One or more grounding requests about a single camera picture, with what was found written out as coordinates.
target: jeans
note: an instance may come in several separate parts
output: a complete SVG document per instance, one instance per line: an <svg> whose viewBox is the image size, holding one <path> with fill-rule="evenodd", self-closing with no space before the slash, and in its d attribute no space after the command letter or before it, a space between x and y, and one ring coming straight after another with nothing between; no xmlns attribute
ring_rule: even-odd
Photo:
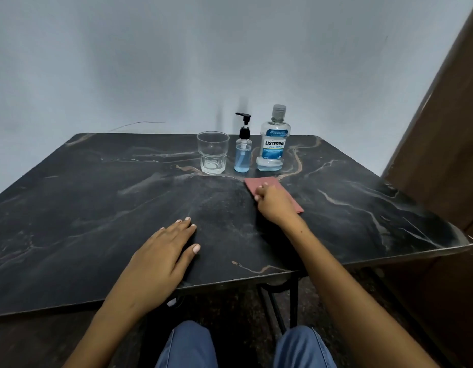
<svg viewBox="0 0 473 368"><path fill-rule="evenodd" d="M217 368L211 334L194 321L172 330L155 368ZM297 326L279 340L273 368L337 368L322 339L312 328Z"/></svg>

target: listerine bottle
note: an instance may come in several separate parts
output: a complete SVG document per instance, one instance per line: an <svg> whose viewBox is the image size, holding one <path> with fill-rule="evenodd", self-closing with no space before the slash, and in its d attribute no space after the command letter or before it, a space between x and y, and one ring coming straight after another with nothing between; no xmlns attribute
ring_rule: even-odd
<svg viewBox="0 0 473 368"><path fill-rule="evenodd" d="M240 139L236 141L235 170L239 173L246 173L250 168L250 156L252 154L252 141L250 140L250 115L236 112L243 116L244 126L240 129Z"/></svg>
<svg viewBox="0 0 473 368"><path fill-rule="evenodd" d="M263 172L274 172L282 168L282 154L291 127L284 122L286 106L274 105L270 121L263 123L260 129L262 144L260 156L257 157L257 168Z"/></svg>

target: jeans seam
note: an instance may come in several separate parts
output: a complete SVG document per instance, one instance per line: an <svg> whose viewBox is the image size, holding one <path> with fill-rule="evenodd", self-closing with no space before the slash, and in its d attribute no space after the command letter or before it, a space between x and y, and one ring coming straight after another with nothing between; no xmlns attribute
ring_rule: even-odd
<svg viewBox="0 0 473 368"><path fill-rule="evenodd" d="M325 365L327 368L331 368L330 367L330 364L329 362L327 362L327 356L325 354L325 352L323 351L323 345L325 345L325 343L320 339L318 339L318 333L316 333L316 331L312 328L312 331L313 331L313 334L315 334L315 338L316 338L316 342L318 343L318 346L320 346L320 351L322 352L322 357L323 357L323 361L325 362Z"/></svg>
<svg viewBox="0 0 473 368"><path fill-rule="evenodd" d="M170 361L170 353L172 352L172 343L174 341L174 334L175 334L175 329L173 329L172 333L170 334L170 347L168 348L167 365L165 366L165 368L168 368L168 362Z"/></svg>

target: folded pink cloth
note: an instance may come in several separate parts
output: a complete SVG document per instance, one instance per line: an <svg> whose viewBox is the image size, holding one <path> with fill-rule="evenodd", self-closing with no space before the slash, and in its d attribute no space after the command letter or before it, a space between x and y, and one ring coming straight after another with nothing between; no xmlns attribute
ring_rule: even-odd
<svg viewBox="0 0 473 368"><path fill-rule="evenodd" d="M260 185L263 185L265 182L267 182L269 185L274 185L277 188L280 188L286 191L286 189L282 187L282 184L279 183L276 177L245 178L244 181L248 187L248 190L250 190L253 196L256 195L255 191L257 190L257 187ZM304 212L303 208L301 208L300 204L296 203L296 200L293 199L293 197L289 194L289 192L287 192L287 194L289 198L291 199L291 202L293 203L293 207L294 207L294 210L296 210L296 213Z"/></svg>

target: table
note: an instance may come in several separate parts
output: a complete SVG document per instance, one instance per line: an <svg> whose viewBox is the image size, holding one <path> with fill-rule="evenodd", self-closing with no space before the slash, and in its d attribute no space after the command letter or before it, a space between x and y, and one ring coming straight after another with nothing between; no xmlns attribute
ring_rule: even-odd
<svg viewBox="0 0 473 368"><path fill-rule="evenodd" d="M258 214L245 177L276 175L344 265L467 250L473 240L315 136L290 136L284 166L200 171L196 137L77 134L0 194L0 316L98 302L160 227L191 216L201 244L177 294L303 274L282 232Z"/></svg>

